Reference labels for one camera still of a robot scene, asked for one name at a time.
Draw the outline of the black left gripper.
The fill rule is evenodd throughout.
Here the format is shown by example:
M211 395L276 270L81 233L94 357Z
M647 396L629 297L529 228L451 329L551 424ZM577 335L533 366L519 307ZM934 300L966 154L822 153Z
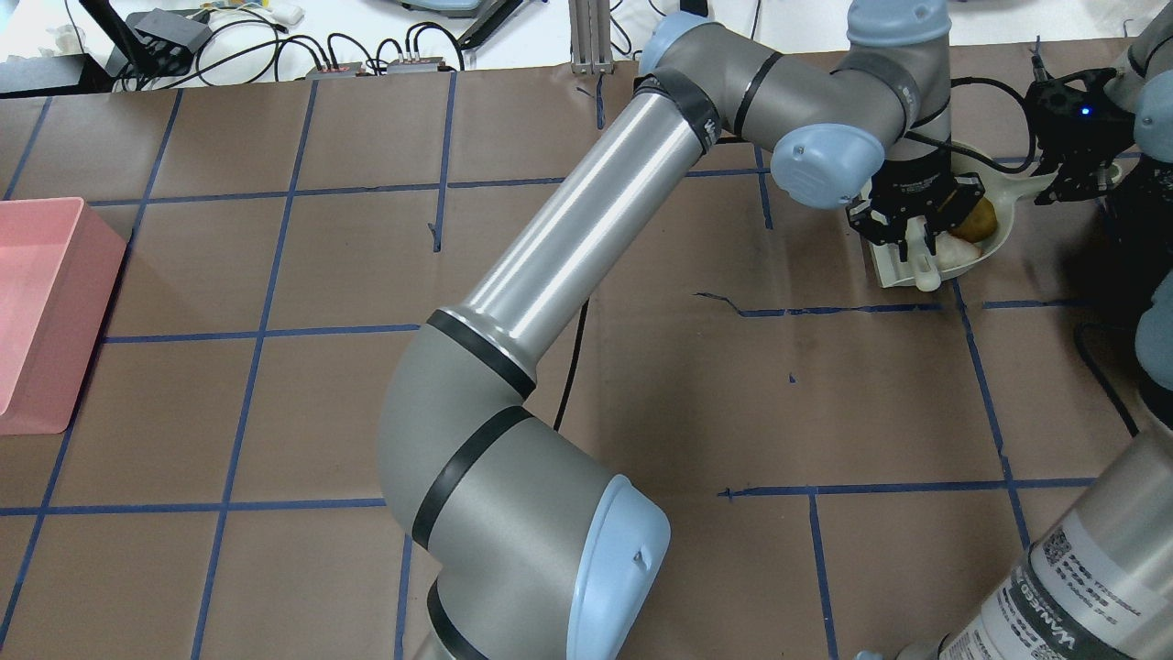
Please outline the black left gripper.
M884 161L872 176L872 191L846 209L848 226L876 246L906 250L906 226L923 217L911 222L911 260L935 260L937 234L964 222L984 193L976 172L954 173L947 151Z

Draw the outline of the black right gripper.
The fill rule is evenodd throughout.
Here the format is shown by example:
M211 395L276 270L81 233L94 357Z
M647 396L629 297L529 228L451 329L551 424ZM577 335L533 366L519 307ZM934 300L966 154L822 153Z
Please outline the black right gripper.
M1114 68L1097 68L1055 79L1035 68L1025 97L1028 124L1040 149L1032 176L1055 175L1035 204L1092 200L1116 188L1110 168L1132 145L1135 121L1106 93L1117 76Z

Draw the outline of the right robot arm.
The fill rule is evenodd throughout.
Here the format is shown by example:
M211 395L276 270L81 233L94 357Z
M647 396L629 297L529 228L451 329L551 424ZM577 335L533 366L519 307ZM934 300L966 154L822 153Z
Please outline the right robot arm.
M1128 267L1138 426L1074 327L1074 347L1132 435L964 628L902 659L1169 658L1169 7L1099 70L1056 79L1038 52L1019 102L1036 204L1101 199Z

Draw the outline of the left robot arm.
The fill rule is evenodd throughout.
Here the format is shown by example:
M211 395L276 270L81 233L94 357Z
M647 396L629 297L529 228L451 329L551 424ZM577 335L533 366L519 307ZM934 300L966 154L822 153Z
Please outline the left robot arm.
M723 132L769 151L804 206L846 207L947 131L944 1L854 1L833 72L678 11L633 96L462 302L416 331L378 436L385 499L439 564L419 659L617 659L666 603L671 524L628 476L527 408L537 369Z

